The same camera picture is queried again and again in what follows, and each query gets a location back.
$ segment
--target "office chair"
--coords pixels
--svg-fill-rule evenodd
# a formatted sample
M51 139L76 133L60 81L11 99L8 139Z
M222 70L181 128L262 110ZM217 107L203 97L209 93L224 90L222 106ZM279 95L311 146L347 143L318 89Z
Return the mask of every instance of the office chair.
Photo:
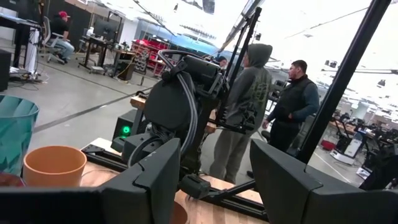
M50 19L48 17L44 17L44 26L46 29L45 39L43 40L44 47L40 50L39 56L47 57L47 63L49 63L52 59L64 64L64 61L56 56L63 48L57 45L57 41L62 39L63 36L56 33L51 33L50 28ZM51 39L51 35L56 36L54 40Z
M79 44L79 52L83 52L83 53L85 53L85 54L84 54L84 55L79 55L79 56L77 56L77 57L76 57L76 60L83 59L83 61L84 61L84 60L86 59L86 54L87 54L87 51L88 51L89 49L87 49L86 41L85 41L84 37L86 36L87 31L88 31L87 28L84 29L84 33L83 33L83 35L82 35L82 39L79 40L79 42L80 42L80 44ZM94 59L88 58L88 61L89 61L89 62L93 62L93 63L94 63L94 66L97 66L97 63L95 62Z

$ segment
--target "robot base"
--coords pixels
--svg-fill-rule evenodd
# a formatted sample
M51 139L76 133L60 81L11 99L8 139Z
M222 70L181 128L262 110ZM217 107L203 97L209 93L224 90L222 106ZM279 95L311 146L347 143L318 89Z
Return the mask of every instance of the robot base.
M338 161L344 162L345 164L353 165L354 162L355 162L355 159L350 158L350 157L348 157L348 156L346 156L346 155L344 155L344 154L341 154L341 153L338 152L336 149L332 150L332 151L330 152L330 155L331 155L333 158L337 159Z
M356 175L360 176L362 179L366 180L366 178L369 177L369 175L371 175L371 173L369 171L367 171L366 169L363 169L362 167L360 167L357 171L356 171Z

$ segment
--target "hooded sweatshirt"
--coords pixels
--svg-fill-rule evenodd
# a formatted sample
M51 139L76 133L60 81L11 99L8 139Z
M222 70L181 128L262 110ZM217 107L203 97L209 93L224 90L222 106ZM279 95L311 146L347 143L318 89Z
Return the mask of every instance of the hooded sweatshirt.
M230 125L238 125L243 119L243 112L253 103L256 117L256 132L264 119L268 94L272 83L270 73L264 68L272 53L272 46L251 44L248 47L249 66L244 68L235 80L227 101L226 121Z

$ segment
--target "green light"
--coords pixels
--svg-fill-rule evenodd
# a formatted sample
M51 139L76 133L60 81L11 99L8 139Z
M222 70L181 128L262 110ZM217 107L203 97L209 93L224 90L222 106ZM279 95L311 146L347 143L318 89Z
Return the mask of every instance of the green light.
M125 134L130 133L130 127L128 127L128 126L123 127L123 133L125 133Z

